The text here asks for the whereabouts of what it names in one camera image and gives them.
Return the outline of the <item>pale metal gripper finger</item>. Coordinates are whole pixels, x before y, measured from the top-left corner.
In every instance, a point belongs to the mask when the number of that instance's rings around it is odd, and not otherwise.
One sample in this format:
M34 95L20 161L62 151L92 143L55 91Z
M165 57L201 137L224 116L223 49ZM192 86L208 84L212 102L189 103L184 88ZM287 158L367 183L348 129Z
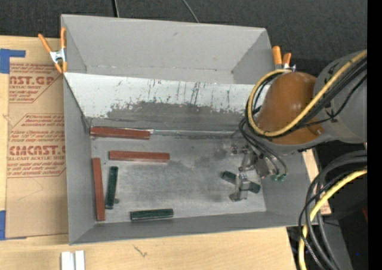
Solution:
M232 177L235 183L235 190L229 195L231 201L238 202L246 200L248 197L248 191L250 187L250 181L246 173L238 173Z
M253 164L253 154L244 154L243 159L241 161L241 165L239 166L239 172L251 171L254 169Z

